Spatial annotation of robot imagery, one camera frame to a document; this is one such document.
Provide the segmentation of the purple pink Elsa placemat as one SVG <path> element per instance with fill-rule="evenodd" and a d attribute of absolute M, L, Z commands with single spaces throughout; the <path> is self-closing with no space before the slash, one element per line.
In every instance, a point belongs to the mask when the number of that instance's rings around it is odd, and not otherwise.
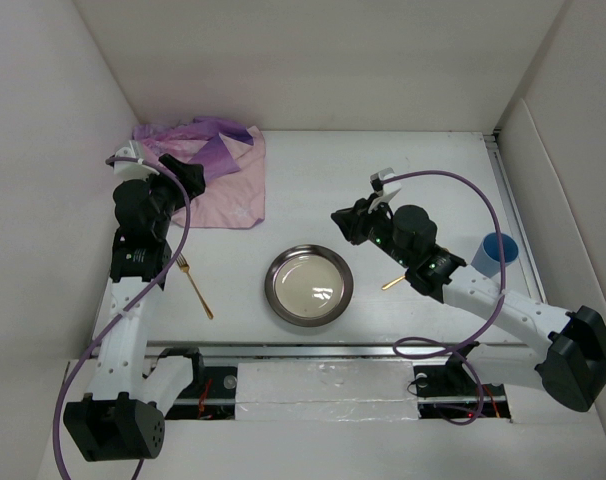
<path fill-rule="evenodd" d="M 142 124 L 132 138 L 155 161 L 169 154 L 186 164 L 204 168 L 206 189 L 181 208 L 173 221 L 192 228 L 251 229 L 265 219 L 265 156 L 262 132 L 236 121 L 196 117 L 168 126 Z"/>

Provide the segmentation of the gold spoon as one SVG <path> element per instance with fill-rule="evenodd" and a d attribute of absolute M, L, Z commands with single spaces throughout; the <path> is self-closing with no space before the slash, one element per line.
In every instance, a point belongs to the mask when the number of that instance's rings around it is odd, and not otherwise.
<path fill-rule="evenodd" d="M 394 280 L 391 280 L 391 281 L 389 281 L 388 283 L 384 284 L 384 285 L 381 287 L 381 290 L 383 290 L 383 291 L 387 291 L 387 290 L 389 290 L 390 288 L 392 288 L 392 287 L 396 286 L 397 284 L 399 284 L 399 283 L 401 283 L 401 282 L 403 282 L 403 281 L 405 281 L 405 280 L 406 280 L 406 279 L 405 279 L 405 276 L 404 276 L 404 275 L 403 275 L 403 276 L 400 276 L 400 277 L 398 277 L 398 278 L 396 278 L 396 279 L 394 279 Z"/>

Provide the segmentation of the steel plate with cream centre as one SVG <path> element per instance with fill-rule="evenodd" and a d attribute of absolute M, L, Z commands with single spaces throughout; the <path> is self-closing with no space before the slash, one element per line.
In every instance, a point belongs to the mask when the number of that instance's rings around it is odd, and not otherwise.
<path fill-rule="evenodd" d="M 280 253 L 264 279 L 270 308 L 285 322 L 318 328 L 339 318 L 349 306 L 354 278 L 346 261 L 320 245 L 298 245 Z"/>

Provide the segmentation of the gold fork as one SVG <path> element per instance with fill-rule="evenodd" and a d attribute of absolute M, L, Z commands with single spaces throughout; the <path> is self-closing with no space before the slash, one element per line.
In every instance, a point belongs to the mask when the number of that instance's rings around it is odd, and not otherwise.
<path fill-rule="evenodd" d="M 212 312 L 211 308 L 209 307 L 208 303 L 206 302 L 205 298 L 203 297 L 197 283 L 195 282 L 194 278 L 192 277 L 190 265 L 189 265 L 187 259 L 184 257 L 183 254 L 179 254 L 177 257 L 176 263 L 177 263 L 179 269 L 187 276 L 190 284 L 192 285 L 192 287 L 199 299 L 199 302 L 200 302 L 207 318 L 209 320 L 213 320 L 214 313 Z"/>

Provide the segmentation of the blue plastic cup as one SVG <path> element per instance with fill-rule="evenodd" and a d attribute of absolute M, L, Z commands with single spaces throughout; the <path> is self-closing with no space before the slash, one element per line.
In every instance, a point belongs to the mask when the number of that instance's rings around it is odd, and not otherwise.
<path fill-rule="evenodd" d="M 471 265 L 484 276 L 493 277 L 501 272 L 500 255 L 504 257 L 505 266 L 509 266 L 519 256 L 518 244 L 507 234 L 489 233 L 480 243 Z"/>

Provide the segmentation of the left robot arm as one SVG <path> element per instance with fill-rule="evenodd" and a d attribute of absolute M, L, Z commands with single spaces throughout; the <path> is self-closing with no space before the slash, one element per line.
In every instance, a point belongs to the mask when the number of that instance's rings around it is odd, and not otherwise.
<path fill-rule="evenodd" d="M 59 399 L 54 424 L 67 429 L 88 462 L 154 459 L 180 393 L 195 396 L 206 382 L 197 352 L 168 354 L 144 370 L 149 328 L 182 251 L 169 246 L 169 226 L 204 193 L 204 168 L 169 154 L 158 163 L 118 156 L 107 163 L 123 177 L 113 192 L 110 319 L 88 348 L 99 355 L 82 400 Z"/>

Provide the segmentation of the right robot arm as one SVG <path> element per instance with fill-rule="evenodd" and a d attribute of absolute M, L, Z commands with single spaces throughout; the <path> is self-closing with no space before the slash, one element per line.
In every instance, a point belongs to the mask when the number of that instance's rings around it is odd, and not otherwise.
<path fill-rule="evenodd" d="M 516 367 L 494 362 L 474 341 L 457 348 L 461 360 L 445 369 L 456 393 L 477 387 L 482 371 L 515 373 L 521 385 L 540 388 L 564 407 L 588 411 L 606 385 L 606 325 L 592 308 L 572 312 L 513 291 L 440 247 L 436 226 L 414 205 L 391 213 L 374 196 L 332 213 L 332 221 L 353 245 L 369 241 L 404 268 L 405 280 L 423 296 L 459 308 L 513 335 L 532 356 Z"/>

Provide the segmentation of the aluminium front rail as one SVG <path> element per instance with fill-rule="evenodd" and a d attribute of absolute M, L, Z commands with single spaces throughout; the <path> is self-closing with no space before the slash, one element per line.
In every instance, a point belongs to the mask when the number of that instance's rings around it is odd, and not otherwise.
<path fill-rule="evenodd" d="M 389 357 L 394 354 L 391 344 L 260 344 L 260 343 L 197 343 L 149 342 L 148 356 L 159 355 L 165 349 L 196 349 L 206 357 Z"/>

